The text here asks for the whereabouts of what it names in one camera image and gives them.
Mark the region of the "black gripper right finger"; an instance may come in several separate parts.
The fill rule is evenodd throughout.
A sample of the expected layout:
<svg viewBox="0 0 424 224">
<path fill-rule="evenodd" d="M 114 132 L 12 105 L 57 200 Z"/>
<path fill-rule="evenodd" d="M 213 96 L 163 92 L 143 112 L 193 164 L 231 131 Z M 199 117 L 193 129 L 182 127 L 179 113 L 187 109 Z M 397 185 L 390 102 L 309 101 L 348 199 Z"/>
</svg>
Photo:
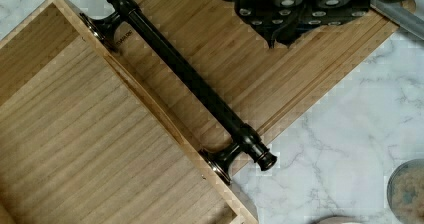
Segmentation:
<svg viewBox="0 0 424 224">
<path fill-rule="evenodd" d="M 276 0 L 280 12 L 287 13 L 287 20 L 276 29 L 276 41 L 290 45 L 321 25 L 343 25 L 364 16 L 372 1 L 392 4 L 405 0 Z"/>
</svg>

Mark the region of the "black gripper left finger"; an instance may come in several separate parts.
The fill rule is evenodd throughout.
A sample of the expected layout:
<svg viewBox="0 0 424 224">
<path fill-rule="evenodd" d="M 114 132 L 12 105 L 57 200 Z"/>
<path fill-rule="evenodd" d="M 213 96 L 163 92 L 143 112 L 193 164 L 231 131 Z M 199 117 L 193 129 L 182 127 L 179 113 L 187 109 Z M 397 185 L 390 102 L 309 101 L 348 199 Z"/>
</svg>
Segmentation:
<svg viewBox="0 0 424 224">
<path fill-rule="evenodd" d="M 301 19 L 306 0 L 223 0 L 234 4 L 234 11 L 273 48 L 276 43 L 290 46 L 310 30 Z"/>
</svg>

